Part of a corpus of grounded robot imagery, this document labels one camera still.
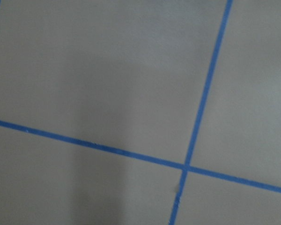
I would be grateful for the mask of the blue tape strip crosswise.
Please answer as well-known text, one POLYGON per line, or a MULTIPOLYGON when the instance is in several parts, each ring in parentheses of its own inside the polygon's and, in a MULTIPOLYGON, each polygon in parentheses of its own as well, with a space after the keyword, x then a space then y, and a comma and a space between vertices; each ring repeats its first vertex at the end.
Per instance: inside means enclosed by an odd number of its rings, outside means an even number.
POLYGON ((266 184, 266 183, 257 182, 254 180, 248 180, 245 178, 231 176, 231 175, 224 174, 224 173, 214 172, 214 171, 210 171, 210 170, 206 170, 206 169, 202 169, 202 168, 198 168, 198 167, 194 167, 194 166, 190 166, 190 165, 183 165, 182 163, 173 162, 173 161, 166 160, 166 159, 161 159, 161 158, 152 157, 149 155, 135 153, 135 152, 122 150, 122 149, 118 149, 118 148, 114 148, 114 147, 109 147, 106 145, 88 142, 88 141, 84 141, 84 140, 80 140, 80 139, 76 139, 76 138, 72 138, 72 137, 68 137, 68 136, 64 136, 64 135, 59 135, 59 134, 55 134, 55 133, 27 127, 27 126, 22 126, 22 125, 10 123, 10 122, 2 121, 2 120, 0 120, 0 127, 9 128, 9 129, 13 129, 13 130, 33 134, 33 135, 38 135, 38 136, 66 142, 66 143, 71 143, 74 145, 79 145, 79 146, 83 146, 83 147, 87 147, 87 148, 92 148, 92 149, 108 152, 108 153, 113 153, 113 154, 121 155, 124 157, 134 158, 137 160, 146 161, 146 162, 150 162, 150 163, 158 164, 158 165, 163 165, 166 167, 171 167, 171 168, 180 169, 180 170, 186 169, 187 171, 192 172, 192 173, 197 173, 197 174, 209 176, 212 178, 217 178, 217 179, 226 180, 226 181, 230 181, 230 182, 234 182, 234 183, 238 183, 238 184, 242 184, 242 185, 247 185, 247 186, 251 186, 251 187, 255 187, 255 188, 259 188, 259 189, 265 189, 265 190, 276 192, 276 193, 281 193, 281 187, 279 187, 279 186, 274 186, 274 185, 270 185, 270 184, 266 184))

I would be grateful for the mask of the blue tape strip lengthwise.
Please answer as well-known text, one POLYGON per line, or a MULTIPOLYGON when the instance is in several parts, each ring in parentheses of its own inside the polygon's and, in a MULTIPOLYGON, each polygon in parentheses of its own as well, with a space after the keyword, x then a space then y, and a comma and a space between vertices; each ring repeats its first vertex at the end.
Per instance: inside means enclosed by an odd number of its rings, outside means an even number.
POLYGON ((178 191, 175 195, 175 199, 174 199, 174 202, 173 202, 170 218, 169 218, 169 221, 168 221, 168 224, 170 224, 170 225, 175 224, 175 221, 176 221, 176 218, 177 218, 177 212, 178 212, 178 209, 179 209, 179 206, 180 206, 181 198, 182 198, 184 187, 185 187, 185 182, 186 182, 187 175, 188 175, 188 172, 189 172, 188 167, 190 166, 191 161, 192 161, 193 152, 194 152, 197 137, 198 137, 198 134, 199 134, 200 125, 201 125, 204 110, 205 110, 205 107, 206 107, 208 94, 209 94, 209 90, 210 90, 213 75, 214 75, 214 70, 215 70, 215 67, 216 67, 216 64, 217 64, 217 59, 218 59, 218 55, 219 55, 219 52, 220 52, 222 39, 223 39, 223 36, 224 36, 224 33, 225 33, 225 29, 226 29, 226 25, 227 25, 227 21, 228 21, 228 18, 229 18, 229 14, 230 14, 230 11, 231 11, 232 4, 233 4, 232 0, 226 1, 226 5, 225 5, 225 9, 224 9, 224 12, 223 12, 223 15, 222 15, 222 20, 221 20, 220 27, 219 27, 219 30, 218 30, 216 42, 215 42, 214 49, 213 49, 212 56, 211 56, 211 60, 210 60, 210 63, 209 63, 208 72, 207 72, 206 80, 205 80, 205 83, 204 83, 204 88, 203 88, 201 99, 200 99, 200 104, 199 104, 199 107, 198 107, 198 110, 197 110, 194 126, 193 126, 193 129, 192 129, 192 134, 191 134, 189 146, 188 146, 187 153, 186 153, 186 156, 185 156, 184 166, 182 168, 181 176, 180 176, 180 179, 179 179, 178 191))

